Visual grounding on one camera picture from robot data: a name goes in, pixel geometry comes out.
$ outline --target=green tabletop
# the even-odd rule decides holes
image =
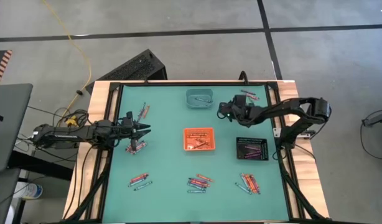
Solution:
[[[190,88],[211,88],[214,104],[210,109],[189,109],[185,92]],[[124,222],[213,222],[245,220],[288,220],[286,201],[275,152],[270,120],[246,128],[236,121],[218,119],[219,102],[242,94],[245,86],[125,86],[119,117],[133,111],[136,118],[144,102],[150,105],[146,119],[151,132],[143,137],[148,146],[136,155],[126,152],[128,140],[114,149],[103,223]],[[264,86],[248,86],[267,106]],[[190,152],[183,149],[185,128],[212,127],[214,151]],[[268,161],[236,158],[236,137],[267,139]],[[142,173],[153,183],[141,190],[128,187]],[[253,174],[261,194],[248,195],[240,173]],[[202,174],[214,180],[205,194],[188,194],[189,177]]]

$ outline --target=orange tray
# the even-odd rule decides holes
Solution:
[[[184,150],[215,150],[215,135],[213,133],[213,128],[185,128]]]

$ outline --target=gray container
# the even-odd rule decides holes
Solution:
[[[210,108],[213,104],[211,89],[189,89],[185,95],[187,106],[191,109]]]

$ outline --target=concrete floor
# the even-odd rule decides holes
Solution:
[[[52,1],[72,34],[262,27],[253,0]],[[382,1],[264,1],[270,27],[382,24]],[[63,35],[39,0],[0,0],[0,37]],[[360,146],[361,119],[382,109],[382,29],[274,33],[286,80],[300,96],[324,97],[333,108],[328,125],[312,141],[330,216],[334,220],[382,223],[382,161]],[[93,80],[145,49],[166,65],[169,79],[275,78],[264,34],[186,35],[77,40],[89,56]],[[13,51],[1,84],[32,83],[30,105],[48,111],[67,106],[87,79],[80,54],[66,41],[5,42]],[[75,108],[87,108],[86,94]],[[51,115],[28,110],[22,133],[29,135]],[[366,147],[382,156],[382,125],[364,133]],[[73,151],[53,151],[69,156]],[[54,161],[48,155],[37,157]],[[68,182],[42,179],[42,200],[27,202],[23,222],[56,222]]]

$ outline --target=wooden table frame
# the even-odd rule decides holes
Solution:
[[[147,83],[145,81],[98,81],[94,85],[93,93],[90,99],[89,105],[89,120],[91,122],[101,119],[109,119],[113,121],[117,117],[119,111],[118,105],[120,103],[121,92],[118,93],[118,87],[120,84],[127,85],[210,85],[216,83],[220,85],[242,85],[243,80],[151,80]],[[295,81],[276,81],[276,80],[250,80],[250,84],[267,84],[270,88],[266,88],[266,93],[269,95],[271,102],[269,104],[275,104],[278,101],[286,100],[288,98],[298,97]],[[287,115],[282,118],[275,118],[272,120],[273,126],[281,127],[284,124],[291,125],[299,119],[298,116]],[[312,153],[312,148],[309,140],[298,139],[296,144],[304,147]],[[68,191],[67,202],[65,204],[64,213],[68,210],[67,217],[69,217],[75,209],[78,207],[79,199],[83,201],[87,193],[90,190],[92,182],[97,179],[99,174],[104,168],[107,158],[110,159],[111,152],[91,150],[89,155],[85,159],[86,153],[89,150],[90,145],[88,143],[81,143],[77,157],[77,181],[75,183],[74,176],[72,175],[72,181]],[[321,183],[318,175],[317,166],[315,161],[310,155],[304,151],[295,148],[287,152],[287,157],[284,159],[284,164],[287,171],[291,174],[293,179],[296,179],[299,184],[299,188],[309,202],[315,207],[315,209],[323,216],[328,217],[328,210],[324,199],[324,193],[322,192]],[[83,171],[83,184],[80,190],[80,177],[82,174],[82,165],[84,165]],[[106,195],[106,184],[100,187],[95,194],[94,200],[83,214],[82,219],[98,219],[100,220],[103,215],[103,207]],[[290,218],[308,218],[305,215],[300,203],[296,199],[293,191],[287,184],[284,184],[284,191],[287,201],[287,209]]]

